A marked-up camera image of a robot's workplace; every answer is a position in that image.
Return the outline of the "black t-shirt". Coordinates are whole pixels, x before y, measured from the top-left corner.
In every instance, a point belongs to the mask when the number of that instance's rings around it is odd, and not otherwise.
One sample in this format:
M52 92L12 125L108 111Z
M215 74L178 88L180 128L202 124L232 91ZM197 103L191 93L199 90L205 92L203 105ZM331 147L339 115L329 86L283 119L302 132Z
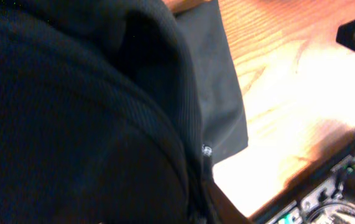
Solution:
M0 1L0 223L247 223L218 1Z

